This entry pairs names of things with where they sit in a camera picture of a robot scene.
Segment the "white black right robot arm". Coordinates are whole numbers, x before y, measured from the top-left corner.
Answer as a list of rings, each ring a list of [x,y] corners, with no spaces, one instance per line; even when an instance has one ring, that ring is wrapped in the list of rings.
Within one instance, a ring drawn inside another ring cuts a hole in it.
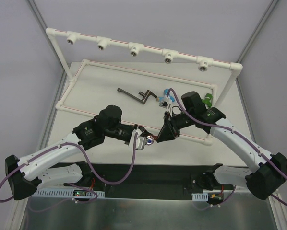
[[[237,185],[248,188],[256,198],[266,200],[286,181],[287,159],[283,154],[272,154],[244,137],[224,113],[215,107],[207,108],[197,92],[182,95],[178,102],[181,112],[173,114],[169,95],[172,91],[169,89],[159,99],[159,105],[167,111],[157,142],[175,140],[181,129],[196,126],[224,143],[247,166],[239,168],[218,163],[196,178],[200,188],[213,190],[222,184]]]

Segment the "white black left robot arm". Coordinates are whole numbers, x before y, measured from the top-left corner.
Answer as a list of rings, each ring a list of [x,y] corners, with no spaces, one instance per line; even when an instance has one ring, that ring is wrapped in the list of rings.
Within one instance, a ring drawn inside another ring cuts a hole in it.
[[[126,175],[114,184],[125,181],[132,171],[136,150],[153,144],[154,138],[143,126],[122,124],[121,116],[122,110],[118,106],[109,105],[92,119],[75,127],[57,143],[20,158],[15,155],[7,157],[5,180],[11,188],[12,199],[22,200],[41,188],[58,184],[78,183],[87,186],[91,177],[105,182],[89,160],[66,167],[54,168],[54,165],[74,154],[85,154],[87,150],[103,144],[106,137],[121,140],[132,148],[131,165]]]

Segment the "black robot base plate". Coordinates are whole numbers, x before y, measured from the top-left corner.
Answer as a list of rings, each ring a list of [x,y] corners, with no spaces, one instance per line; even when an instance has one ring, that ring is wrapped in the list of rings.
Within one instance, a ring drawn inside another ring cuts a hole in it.
[[[80,180],[74,182],[77,186],[89,187],[94,182],[97,191],[105,192],[107,198],[130,198],[130,199],[164,199],[164,200],[189,200],[191,193],[200,193],[204,189],[212,191],[221,189],[221,184],[230,189],[232,183],[219,183],[213,173],[222,164],[214,166],[178,166],[178,165],[134,165],[127,179],[119,185],[108,185],[99,180],[91,171],[88,163],[75,163],[80,167]],[[62,176],[72,176],[71,163],[58,163],[50,169],[63,170]],[[122,179],[129,169],[126,164],[94,164],[94,169],[107,181]],[[42,172],[33,184],[42,185],[41,182],[54,182],[54,178],[48,176],[49,170]],[[263,189],[263,176],[261,173],[246,172],[242,169],[242,179],[246,179],[246,188],[258,199],[265,200],[268,195]]]

